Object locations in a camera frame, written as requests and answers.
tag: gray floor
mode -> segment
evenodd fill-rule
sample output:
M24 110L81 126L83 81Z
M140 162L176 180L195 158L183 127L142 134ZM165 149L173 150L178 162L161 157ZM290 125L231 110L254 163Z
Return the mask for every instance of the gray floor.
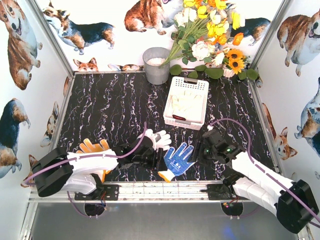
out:
M40 203L33 240L295 240L261 207L230 218L219 203L108 204L98 220L78 215L70 203ZM244 204L243 215L257 205Z

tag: blue glove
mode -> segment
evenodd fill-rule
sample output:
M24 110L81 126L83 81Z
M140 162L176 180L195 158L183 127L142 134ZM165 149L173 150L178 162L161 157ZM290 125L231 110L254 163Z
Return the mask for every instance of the blue glove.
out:
M194 146L190 145L187 147L185 142L176 151L174 147L170 147L164 155L164 162L168 170L159 171L159 176L167 183L170 183L175 176L184 174L188 168L195 164L194 162L188 162L193 150Z

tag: basket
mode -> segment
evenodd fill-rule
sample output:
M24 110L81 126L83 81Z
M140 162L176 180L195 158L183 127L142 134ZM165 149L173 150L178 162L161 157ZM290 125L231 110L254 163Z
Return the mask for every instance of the basket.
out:
M177 93L183 92L185 90L189 90L195 95L203 96L200 122L183 121L183 120L178 120L178 119L174 119L173 117L167 116L168 115L167 112L171 104L171 96L176 95ZM209 83L207 81L191 79L186 77L179 77L179 76L173 77L168 98L166 100L164 113L163 113L164 123L167 125L172 125L172 126L186 128L186 129L200 130L201 127L205 124L208 91L209 91Z

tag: work glove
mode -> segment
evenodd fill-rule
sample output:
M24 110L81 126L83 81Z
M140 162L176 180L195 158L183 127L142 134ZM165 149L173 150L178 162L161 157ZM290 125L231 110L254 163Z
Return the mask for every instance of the work glove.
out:
M86 138L85 140L83 140L83 143L80 143L79 147L81 150L77 150L77 154L98 153L110 149L109 144L105 139L100 140L100 144L92 144L91 141L88 138ZM103 170L101 177L102 182L105 181L106 175L110 172L111 170Z
M194 162L188 162L193 150L194 146L189 145L187 147L185 142L183 142L176 151L174 147L170 147L164 155L164 162L168 170L159 171L159 176L167 183L170 183L174 177L184 174L195 164Z
M154 133L152 129L147 129L144 136L151 139L154 150L161 148L163 151L167 151L169 149L169 145L171 144L170 134L166 134L165 130Z
M171 105L172 105L172 117L174 119L185 121L188 118L189 110L195 105L199 105L201 101L200 95L195 95L189 90L184 91L181 95L172 95Z

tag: white wall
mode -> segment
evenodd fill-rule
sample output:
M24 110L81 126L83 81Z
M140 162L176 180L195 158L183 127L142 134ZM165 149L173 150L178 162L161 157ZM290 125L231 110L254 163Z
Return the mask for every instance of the white wall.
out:
M38 0L41 8L46 8L49 5L49 0ZM99 71L110 71L108 64L126 65L135 64L143 65L142 55L145 50L152 47L164 47L171 49L173 41L171 40L171 33L175 30L174 26L166 28L166 35L159 35L157 31L148 29L146 32L129 32L124 25L126 13L137 0L123 0L118 1L100 1L91 0L90 4L79 4L75 0L52 0L53 7L56 10L67 10L70 13L69 19L76 24L92 24L92 23L109 23L116 27L116 39L114 48L109 50L105 40L95 43L91 46L84 48L84 55L79 55L78 51L65 44L58 36L56 31L53 30L61 48L67 56L73 70L77 71L78 68L74 64L73 59L79 60L83 63L90 61L95 57ZM237 4L237 10L245 16L246 19L250 18L267 18L270 21L274 18L282 0L234 0ZM253 59L262 39L254 46L248 46L252 41L251 37L245 38L239 48L247 56ZM172 65L179 63L184 68L194 68L203 62L190 62L185 66L180 60L172 61Z
M43 48L38 50L37 55L37 59L41 61L40 68L33 67L32 79L26 90L19 89L9 72L7 53L9 34L5 24L0 21L0 116L7 102L16 98L22 102L31 122L30 129L27 125L23 126L22 123L19 125L17 158L22 163L22 169L20 171L16 169L15 173L9 171L3 178L0 178L0 232L3 240L16 240L19 237L30 195L30 188L23 188L20 183L30 171L29 154L39 160L49 150L48 146L40 147L40 141L47 130L47 122L54 102L57 101L59 107L62 104L63 88L67 76L65 68L26 2L20 0L18 3L32 26L37 41L43 44Z
M295 0L283 20L295 15L311 17L319 11L319 8L318 1ZM320 39L317 40L316 45L319 48ZM259 89L259 94L262 102L269 109L277 134L280 134L284 127L288 127L288 144L298 152L287 160L279 160L284 175L290 178L293 173L296 173L292 179L303 179L307 182L320 207L320 180L315 175L315 171L320 173L320 157L305 138L296 139L294 135L298 133L297 126L301 126L301 113L304 107L318 91L320 55L302 67L300 76L297 76L297 65L292 61L289 67L285 66L286 55L287 51L280 47L275 34L258 64L263 80L263 87ZM311 228L314 239L320 239L320 229L313 226Z

